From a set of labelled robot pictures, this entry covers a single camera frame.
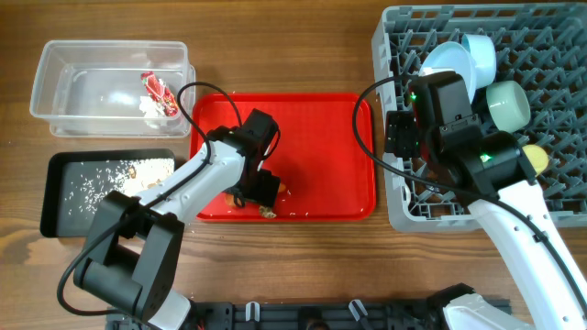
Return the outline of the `brown ginger piece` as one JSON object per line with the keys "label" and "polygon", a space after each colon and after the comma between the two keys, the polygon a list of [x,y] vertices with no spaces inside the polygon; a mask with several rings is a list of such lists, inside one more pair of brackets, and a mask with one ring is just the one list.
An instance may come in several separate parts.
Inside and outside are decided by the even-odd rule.
{"label": "brown ginger piece", "polygon": [[277,214],[274,213],[270,207],[263,206],[263,205],[261,205],[259,207],[259,213],[263,218],[266,218],[266,219],[273,219],[277,216]]}

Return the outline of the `orange carrot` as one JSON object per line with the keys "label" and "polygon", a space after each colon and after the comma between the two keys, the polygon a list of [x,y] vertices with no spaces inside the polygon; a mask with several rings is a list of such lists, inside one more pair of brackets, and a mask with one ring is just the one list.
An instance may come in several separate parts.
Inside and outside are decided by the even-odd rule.
{"label": "orange carrot", "polygon": [[[278,193],[284,193],[286,191],[286,185],[281,183],[279,185],[279,189],[278,189]],[[237,205],[237,199],[234,195],[232,194],[225,194],[225,203],[227,206],[232,207],[232,208],[237,208],[242,207],[244,205],[243,202],[240,203],[240,205]]]}

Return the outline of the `light blue plate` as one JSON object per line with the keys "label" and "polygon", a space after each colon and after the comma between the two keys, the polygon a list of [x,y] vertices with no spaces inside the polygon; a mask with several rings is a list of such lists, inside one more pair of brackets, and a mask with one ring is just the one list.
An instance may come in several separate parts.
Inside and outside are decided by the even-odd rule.
{"label": "light blue plate", "polygon": [[475,61],[458,42],[447,41],[436,46],[421,64],[418,75],[426,76],[446,71],[454,71],[462,77],[469,101],[472,102],[477,87]]}

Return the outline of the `light blue bowl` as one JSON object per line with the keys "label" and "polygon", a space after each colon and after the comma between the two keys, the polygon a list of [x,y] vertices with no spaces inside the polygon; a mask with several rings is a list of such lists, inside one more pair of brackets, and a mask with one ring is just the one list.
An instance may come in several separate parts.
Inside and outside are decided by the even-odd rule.
{"label": "light blue bowl", "polygon": [[484,35],[465,34],[461,45],[469,52],[475,63],[476,88],[492,84],[497,71],[496,51],[492,40]]}

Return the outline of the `white tissue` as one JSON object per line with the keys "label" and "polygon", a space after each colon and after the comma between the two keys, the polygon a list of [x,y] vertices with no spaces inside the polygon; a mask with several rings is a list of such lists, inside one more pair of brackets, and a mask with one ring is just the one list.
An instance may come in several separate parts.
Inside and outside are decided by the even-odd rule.
{"label": "white tissue", "polygon": [[164,107],[153,101],[150,96],[140,96],[139,100],[140,103],[138,109],[143,113],[146,125],[153,129],[161,129],[162,127],[165,127],[166,115]]}

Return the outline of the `red snack wrapper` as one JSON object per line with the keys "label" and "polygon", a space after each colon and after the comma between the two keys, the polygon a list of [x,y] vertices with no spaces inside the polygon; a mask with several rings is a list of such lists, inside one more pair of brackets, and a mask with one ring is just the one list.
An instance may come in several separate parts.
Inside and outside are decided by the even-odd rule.
{"label": "red snack wrapper", "polygon": [[142,73],[140,78],[147,91],[147,96],[164,107],[166,117],[176,116],[179,112],[179,106],[166,82],[158,78],[153,71]]}

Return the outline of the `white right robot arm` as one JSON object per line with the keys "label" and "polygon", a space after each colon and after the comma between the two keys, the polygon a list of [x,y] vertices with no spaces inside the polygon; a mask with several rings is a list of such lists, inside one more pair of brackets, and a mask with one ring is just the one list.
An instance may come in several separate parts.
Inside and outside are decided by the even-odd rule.
{"label": "white right robot arm", "polygon": [[425,159],[437,175],[421,183],[456,194],[487,233],[521,292],[537,329],[586,326],[586,280],[554,226],[536,177],[546,151],[508,132],[482,133],[476,115],[384,119],[385,150]]}

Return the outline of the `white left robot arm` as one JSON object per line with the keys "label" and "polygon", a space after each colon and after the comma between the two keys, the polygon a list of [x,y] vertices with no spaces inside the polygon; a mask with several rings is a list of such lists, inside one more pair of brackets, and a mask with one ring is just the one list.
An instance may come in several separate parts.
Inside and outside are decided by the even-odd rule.
{"label": "white left robot arm", "polygon": [[273,207],[280,180],[263,169],[280,129],[221,126],[171,177],[138,195],[109,193],[83,250],[64,272],[78,288],[155,329],[194,329],[193,302],[172,287],[186,225],[218,195]]}

